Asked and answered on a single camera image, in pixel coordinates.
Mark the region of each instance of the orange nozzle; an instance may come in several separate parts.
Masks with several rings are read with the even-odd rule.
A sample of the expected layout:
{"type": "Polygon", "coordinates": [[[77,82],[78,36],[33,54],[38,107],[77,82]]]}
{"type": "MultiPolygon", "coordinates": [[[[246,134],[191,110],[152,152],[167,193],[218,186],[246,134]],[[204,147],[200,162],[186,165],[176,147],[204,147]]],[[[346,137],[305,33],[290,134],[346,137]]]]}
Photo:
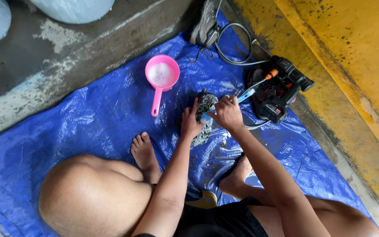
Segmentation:
{"type": "Polygon", "coordinates": [[[266,80],[270,80],[271,78],[277,76],[277,74],[279,74],[279,72],[277,71],[277,69],[273,69],[271,70],[266,76],[266,80]]]}

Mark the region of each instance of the bare foot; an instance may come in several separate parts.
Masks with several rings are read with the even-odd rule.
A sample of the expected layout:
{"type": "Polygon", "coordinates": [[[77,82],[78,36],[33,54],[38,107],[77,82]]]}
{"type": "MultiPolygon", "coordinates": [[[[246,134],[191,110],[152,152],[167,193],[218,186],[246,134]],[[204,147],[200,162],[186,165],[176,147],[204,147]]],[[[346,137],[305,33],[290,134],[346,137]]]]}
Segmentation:
{"type": "Polygon", "coordinates": [[[232,173],[222,179],[218,188],[224,193],[237,197],[236,192],[240,186],[245,185],[245,179],[253,172],[251,164],[246,155],[239,159],[238,164],[232,173]]]}
{"type": "Polygon", "coordinates": [[[144,180],[151,184],[158,183],[162,172],[157,162],[149,135],[143,132],[141,136],[137,135],[133,139],[133,142],[131,145],[131,154],[140,167],[144,180]]]}

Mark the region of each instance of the pink plastic scoop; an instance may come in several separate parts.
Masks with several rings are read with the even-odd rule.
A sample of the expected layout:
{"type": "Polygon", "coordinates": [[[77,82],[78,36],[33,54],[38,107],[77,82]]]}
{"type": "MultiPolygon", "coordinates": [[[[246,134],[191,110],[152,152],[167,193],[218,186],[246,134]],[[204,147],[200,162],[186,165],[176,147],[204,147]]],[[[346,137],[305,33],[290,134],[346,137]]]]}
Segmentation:
{"type": "Polygon", "coordinates": [[[172,89],[179,78],[178,63],[167,55],[152,57],[146,65],[146,77],[156,89],[152,106],[152,116],[157,117],[161,105],[162,92],[172,89]]]}

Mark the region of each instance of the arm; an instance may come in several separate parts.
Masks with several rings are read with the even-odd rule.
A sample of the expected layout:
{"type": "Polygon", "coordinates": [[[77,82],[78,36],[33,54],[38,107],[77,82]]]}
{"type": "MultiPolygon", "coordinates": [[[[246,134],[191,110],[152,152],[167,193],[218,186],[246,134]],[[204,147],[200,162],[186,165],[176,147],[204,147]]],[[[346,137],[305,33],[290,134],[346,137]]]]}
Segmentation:
{"type": "Polygon", "coordinates": [[[215,106],[217,115],[210,113],[209,116],[227,129],[244,150],[280,214],[285,236],[329,237],[292,176],[243,124],[237,97],[223,97],[215,106]]]}
{"type": "Polygon", "coordinates": [[[175,233],[187,193],[191,142],[204,125],[196,122],[196,112],[197,99],[192,109],[186,108],[182,113],[181,137],[132,236],[152,234],[163,237],[175,233]]]}

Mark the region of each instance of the shoe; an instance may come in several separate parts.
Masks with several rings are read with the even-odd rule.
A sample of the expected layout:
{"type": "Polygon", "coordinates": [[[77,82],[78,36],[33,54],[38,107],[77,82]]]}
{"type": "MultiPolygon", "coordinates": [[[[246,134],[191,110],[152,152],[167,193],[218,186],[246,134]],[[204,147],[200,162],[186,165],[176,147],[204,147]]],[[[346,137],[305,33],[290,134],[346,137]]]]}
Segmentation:
{"type": "Polygon", "coordinates": [[[208,48],[217,40],[218,29],[214,12],[214,0],[206,0],[201,8],[197,24],[192,28],[189,42],[208,48]]]}

